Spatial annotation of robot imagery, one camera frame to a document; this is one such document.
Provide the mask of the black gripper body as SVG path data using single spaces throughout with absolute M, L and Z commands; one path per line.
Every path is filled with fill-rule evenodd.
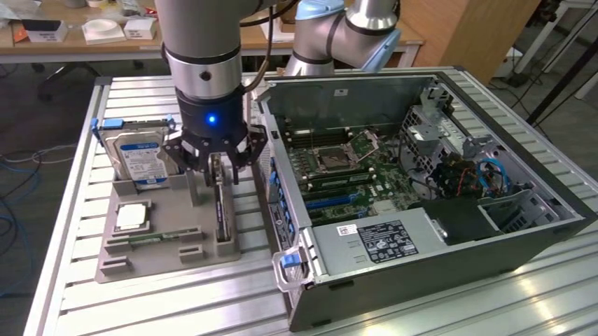
M 226 96 L 215 99 L 194 98 L 177 88 L 183 129 L 199 140 L 198 148 L 210 152 L 226 152 L 239 145 L 249 134 L 243 116 L 245 88 L 237 87 Z

